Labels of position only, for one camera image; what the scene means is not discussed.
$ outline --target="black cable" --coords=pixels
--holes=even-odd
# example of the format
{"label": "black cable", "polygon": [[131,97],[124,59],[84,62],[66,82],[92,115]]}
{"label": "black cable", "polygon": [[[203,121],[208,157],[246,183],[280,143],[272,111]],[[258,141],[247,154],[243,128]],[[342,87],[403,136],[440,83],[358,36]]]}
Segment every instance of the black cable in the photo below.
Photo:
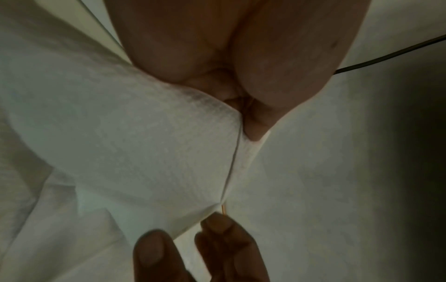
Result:
{"label": "black cable", "polygon": [[371,66],[371,65],[383,62],[385,60],[388,60],[388,59],[391,59],[391,58],[395,58],[395,57],[398,57],[400,55],[403,55],[403,54],[415,51],[417,49],[420,49],[420,48],[423,48],[423,47],[426,47],[426,46],[429,46],[429,45],[432,45],[432,44],[435,44],[435,43],[442,42],[444,40],[446,40],[446,34],[442,35],[442,36],[439,36],[437,38],[434,38],[434,39],[431,39],[431,40],[428,40],[428,41],[424,41],[424,42],[421,42],[419,44],[410,46],[408,48],[404,48],[402,50],[390,53],[390,54],[388,54],[386,56],[382,56],[382,57],[379,57],[379,58],[376,58],[376,59],[373,59],[373,60],[370,60],[370,61],[367,61],[367,62],[364,62],[364,63],[356,64],[356,65],[353,65],[353,66],[347,66],[347,67],[340,68],[339,70],[335,71],[334,74],[339,74],[339,73],[343,73],[343,72],[349,72],[349,71],[357,70],[357,69],[360,69],[360,68],[363,68],[363,67],[366,67],[366,66]]}

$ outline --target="cord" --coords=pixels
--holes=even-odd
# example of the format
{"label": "cord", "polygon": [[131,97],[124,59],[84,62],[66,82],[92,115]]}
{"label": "cord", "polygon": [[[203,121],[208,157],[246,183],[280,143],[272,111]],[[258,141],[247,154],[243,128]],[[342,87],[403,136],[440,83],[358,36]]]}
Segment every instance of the cord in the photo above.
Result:
{"label": "cord", "polygon": [[379,58],[376,58],[376,59],[373,59],[373,60],[370,60],[370,61],[367,61],[367,62],[364,62],[364,63],[356,64],[356,65],[353,65],[353,66],[347,66],[347,67],[340,68],[337,71],[335,71],[334,74],[339,74],[339,73],[343,73],[343,72],[349,72],[349,71],[357,70],[357,69],[360,69],[360,68],[363,68],[363,67],[366,67],[366,66],[371,66],[371,65],[374,65],[374,64],[386,61],[388,59],[392,59],[392,58],[401,56],[403,54],[415,51],[417,49],[421,49],[423,47],[426,47],[426,46],[429,46],[429,45],[432,45],[432,44],[435,44],[435,43],[442,42],[444,40],[446,40],[446,34],[442,35],[442,36],[439,36],[439,37],[436,37],[434,39],[431,39],[431,40],[428,40],[428,41],[424,41],[424,42],[418,43],[416,45],[404,48],[402,50],[390,53],[390,54],[388,54],[386,56],[382,56],[382,57],[379,57]]}

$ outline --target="skin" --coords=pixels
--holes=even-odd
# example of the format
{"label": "skin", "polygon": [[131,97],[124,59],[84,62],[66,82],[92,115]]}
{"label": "skin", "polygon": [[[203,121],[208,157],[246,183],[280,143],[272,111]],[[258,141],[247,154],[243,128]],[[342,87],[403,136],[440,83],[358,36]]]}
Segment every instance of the skin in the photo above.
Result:
{"label": "skin", "polygon": [[105,0],[127,54],[243,114],[259,140],[328,82],[370,0]]}
{"label": "skin", "polygon": [[[211,282],[269,282],[254,239],[231,218],[214,213],[201,222],[195,245]],[[172,238],[161,230],[142,236],[133,250],[135,282],[195,282]]]}

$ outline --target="fingernail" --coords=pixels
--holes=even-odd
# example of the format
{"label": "fingernail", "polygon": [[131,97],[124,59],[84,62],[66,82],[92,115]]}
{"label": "fingernail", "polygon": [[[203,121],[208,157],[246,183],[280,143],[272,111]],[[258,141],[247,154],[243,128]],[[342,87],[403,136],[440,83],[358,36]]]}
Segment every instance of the fingernail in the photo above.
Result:
{"label": "fingernail", "polygon": [[150,267],[164,256],[164,240],[157,232],[150,232],[137,243],[138,260],[141,266]]}
{"label": "fingernail", "polygon": [[206,218],[205,222],[209,229],[217,234],[223,234],[233,224],[232,219],[217,212]]}

